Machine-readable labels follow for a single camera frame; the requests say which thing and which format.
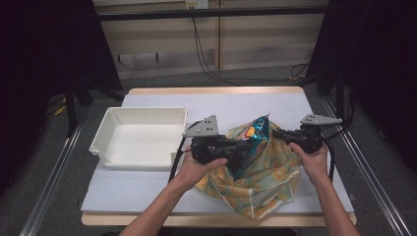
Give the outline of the black horizontal bar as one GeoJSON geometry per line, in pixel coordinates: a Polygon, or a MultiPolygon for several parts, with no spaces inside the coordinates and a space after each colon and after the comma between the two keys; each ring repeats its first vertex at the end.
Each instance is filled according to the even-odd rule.
{"type": "Polygon", "coordinates": [[[267,8],[225,8],[225,9],[197,9],[171,10],[151,12],[100,13],[96,17],[101,22],[139,21],[139,20],[167,20],[167,19],[195,19],[217,17],[247,17],[273,15],[308,15],[324,14],[329,10],[327,6],[296,6],[296,7],[267,7],[267,8]]]}

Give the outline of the orange print cloth bag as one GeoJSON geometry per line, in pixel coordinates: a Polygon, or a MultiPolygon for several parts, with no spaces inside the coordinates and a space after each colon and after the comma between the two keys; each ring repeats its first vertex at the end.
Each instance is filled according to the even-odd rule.
{"type": "Polygon", "coordinates": [[[282,140],[269,135],[256,152],[257,159],[240,179],[225,166],[210,171],[195,185],[207,196],[222,199],[238,214],[261,219],[295,195],[301,162],[282,140]]]}

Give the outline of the blue snack packet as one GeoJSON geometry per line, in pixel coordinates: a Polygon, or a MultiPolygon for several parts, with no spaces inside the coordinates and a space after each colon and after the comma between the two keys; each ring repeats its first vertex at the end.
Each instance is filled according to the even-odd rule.
{"type": "Polygon", "coordinates": [[[245,160],[228,161],[227,168],[235,180],[244,176],[247,168],[261,155],[269,140],[269,119],[268,116],[261,116],[245,125],[230,129],[226,133],[228,139],[233,141],[248,140],[254,141],[252,148],[248,150],[251,156],[245,160]]]}

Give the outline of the white wall outlet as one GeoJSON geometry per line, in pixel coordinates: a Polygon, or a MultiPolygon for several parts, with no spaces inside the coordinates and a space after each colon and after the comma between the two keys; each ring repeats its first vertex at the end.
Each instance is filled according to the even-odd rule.
{"type": "Polygon", "coordinates": [[[185,0],[186,8],[192,9],[207,9],[209,7],[209,0],[185,0]]]}

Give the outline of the black stand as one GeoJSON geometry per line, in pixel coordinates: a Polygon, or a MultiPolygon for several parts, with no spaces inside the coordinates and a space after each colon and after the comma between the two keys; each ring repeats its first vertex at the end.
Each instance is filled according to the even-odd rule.
{"type": "Polygon", "coordinates": [[[68,115],[68,137],[71,137],[77,129],[78,121],[75,107],[74,93],[72,91],[71,82],[65,84],[65,98],[68,115]]]}

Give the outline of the black curtain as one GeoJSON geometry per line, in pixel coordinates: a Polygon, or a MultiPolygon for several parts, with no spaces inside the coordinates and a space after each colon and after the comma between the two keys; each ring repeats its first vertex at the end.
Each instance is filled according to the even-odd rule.
{"type": "Polygon", "coordinates": [[[122,88],[92,0],[0,0],[0,196],[30,155],[49,98],[122,88]]]}
{"type": "Polygon", "coordinates": [[[307,79],[342,80],[417,173],[417,0],[328,0],[307,79]]]}

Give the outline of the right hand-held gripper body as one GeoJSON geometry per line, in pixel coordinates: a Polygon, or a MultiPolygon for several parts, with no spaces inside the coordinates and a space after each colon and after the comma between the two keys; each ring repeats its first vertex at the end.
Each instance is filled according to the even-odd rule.
{"type": "Polygon", "coordinates": [[[290,143],[297,144],[304,152],[314,153],[323,144],[322,127],[341,124],[340,118],[331,118],[323,115],[308,114],[300,121],[300,128],[290,131],[290,143]]]}

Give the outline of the metal floor rail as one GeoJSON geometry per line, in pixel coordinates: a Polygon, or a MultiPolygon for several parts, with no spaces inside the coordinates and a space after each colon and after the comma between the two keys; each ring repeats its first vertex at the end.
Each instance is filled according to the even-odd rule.
{"type": "Polygon", "coordinates": [[[360,233],[417,236],[417,175],[361,107],[332,144],[360,233]]]}
{"type": "Polygon", "coordinates": [[[28,219],[26,220],[19,236],[36,236],[39,227],[46,215],[46,212],[52,201],[54,192],[56,191],[60,179],[64,173],[67,163],[77,144],[80,133],[84,127],[85,120],[82,119],[75,127],[73,133],[66,139],[57,161],[41,191],[34,207],[32,208],[28,219]]]}

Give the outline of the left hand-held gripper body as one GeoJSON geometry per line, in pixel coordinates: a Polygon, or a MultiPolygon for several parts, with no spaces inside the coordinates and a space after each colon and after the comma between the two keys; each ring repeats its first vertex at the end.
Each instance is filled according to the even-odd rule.
{"type": "Polygon", "coordinates": [[[235,141],[220,135],[215,115],[192,124],[183,133],[183,137],[192,139],[192,156],[201,164],[218,158],[230,158],[238,147],[235,141]]]}

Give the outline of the pale grey table mat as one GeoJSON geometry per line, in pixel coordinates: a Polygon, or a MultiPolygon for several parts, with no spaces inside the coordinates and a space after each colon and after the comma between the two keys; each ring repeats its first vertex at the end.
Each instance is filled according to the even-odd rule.
{"type": "MultiPolygon", "coordinates": [[[[182,107],[185,130],[214,114],[221,134],[262,115],[278,126],[295,130],[312,112],[303,91],[277,93],[128,94],[120,107],[182,107]]],[[[106,167],[99,160],[81,211],[98,214],[138,214],[167,185],[169,171],[106,167]]]]}

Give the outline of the person's right hand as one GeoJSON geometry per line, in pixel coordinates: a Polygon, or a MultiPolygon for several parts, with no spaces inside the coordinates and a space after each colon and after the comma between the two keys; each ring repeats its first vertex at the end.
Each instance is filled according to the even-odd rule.
{"type": "Polygon", "coordinates": [[[322,145],[314,153],[306,153],[295,143],[289,144],[291,150],[300,157],[301,163],[315,187],[328,180],[328,149],[322,145]]]}

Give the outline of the white plastic bin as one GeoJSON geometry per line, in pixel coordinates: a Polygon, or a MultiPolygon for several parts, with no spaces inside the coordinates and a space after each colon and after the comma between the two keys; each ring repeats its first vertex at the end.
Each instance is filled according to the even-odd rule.
{"type": "Polygon", "coordinates": [[[89,151],[106,167],[169,169],[186,118],[182,107],[109,107],[89,151]]]}

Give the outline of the person's left hand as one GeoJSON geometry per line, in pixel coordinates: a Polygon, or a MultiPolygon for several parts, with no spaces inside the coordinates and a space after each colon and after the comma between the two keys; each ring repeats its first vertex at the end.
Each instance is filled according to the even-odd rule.
{"type": "Polygon", "coordinates": [[[201,164],[187,151],[184,155],[182,165],[174,180],[178,182],[185,191],[191,190],[210,171],[224,166],[226,158],[217,158],[210,163],[201,164]]]}

